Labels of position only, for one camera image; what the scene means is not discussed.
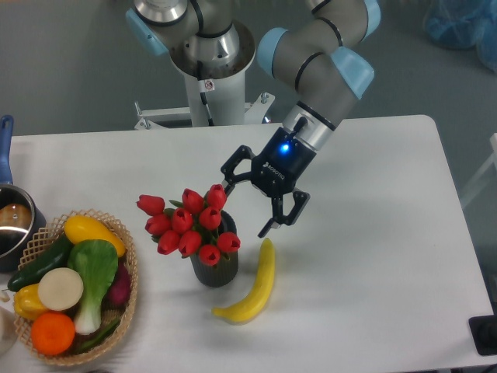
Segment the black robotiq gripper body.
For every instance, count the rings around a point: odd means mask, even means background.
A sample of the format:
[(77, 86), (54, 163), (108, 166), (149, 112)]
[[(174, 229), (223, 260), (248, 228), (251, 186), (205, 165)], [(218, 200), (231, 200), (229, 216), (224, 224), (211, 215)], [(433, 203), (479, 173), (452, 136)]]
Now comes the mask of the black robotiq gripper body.
[(252, 159), (250, 181), (267, 197), (282, 197), (294, 190), (315, 156), (315, 151), (279, 127)]

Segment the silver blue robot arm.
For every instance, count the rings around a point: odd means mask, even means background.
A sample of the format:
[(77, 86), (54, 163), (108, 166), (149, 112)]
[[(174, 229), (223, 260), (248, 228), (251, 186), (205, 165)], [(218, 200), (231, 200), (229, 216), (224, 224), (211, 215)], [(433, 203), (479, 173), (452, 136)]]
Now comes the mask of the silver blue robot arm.
[(257, 62), (299, 100), (259, 154), (243, 145), (222, 165), (224, 189), (249, 181), (271, 200), (266, 229), (292, 225), (309, 201), (296, 183), (374, 78), (353, 47), (381, 20), (375, 1), (309, 1), (300, 30), (268, 31), (255, 42), (231, 1), (135, 1), (127, 25), (156, 56), (168, 55), (185, 79), (195, 127), (245, 122), (245, 72)]

